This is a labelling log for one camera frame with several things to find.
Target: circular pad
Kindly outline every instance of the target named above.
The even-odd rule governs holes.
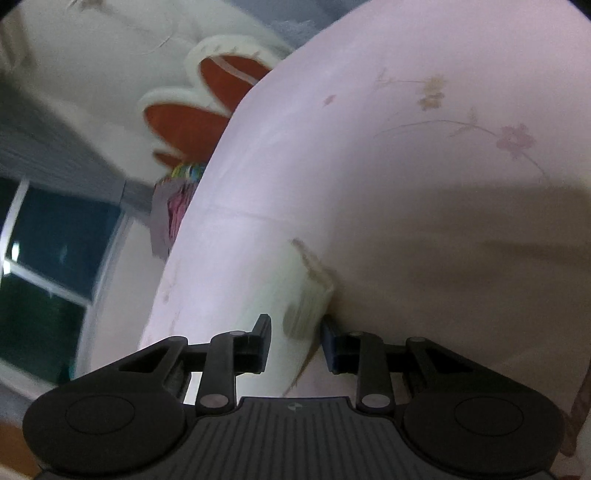
[[[564,435],[558,408],[535,391],[425,390],[404,412],[417,450],[460,476],[517,478],[549,468]]]
[[[108,476],[141,469],[184,433],[181,404],[165,391],[49,392],[22,425],[33,454],[66,475]]]

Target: logo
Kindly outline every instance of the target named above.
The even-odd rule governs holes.
[[[290,403],[287,408],[289,408],[291,411],[299,411],[302,408],[304,408],[304,406],[301,403]]]

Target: dark glass pane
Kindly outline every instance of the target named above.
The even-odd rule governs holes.
[[[14,274],[0,283],[0,357],[48,382],[69,379],[85,309]]]
[[[18,253],[19,264],[89,299],[120,213],[106,203],[30,188],[7,257]]]
[[[14,194],[17,192],[18,183],[12,180],[0,177],[0,229],[6,220],[6,215]]]

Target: window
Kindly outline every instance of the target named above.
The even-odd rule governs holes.
[[[72,378],[121,217],[0,178],[0,361],[52,385]]]

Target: ribbed black surface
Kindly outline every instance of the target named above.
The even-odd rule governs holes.
[[[421,460],[387,419],[345,398],[246,398],[236,412],[197,422],[184,445],[128,480],[451,480]],[[45,474],[40,480],[58,480]],[[538,473],[531,480],[551,480]]]

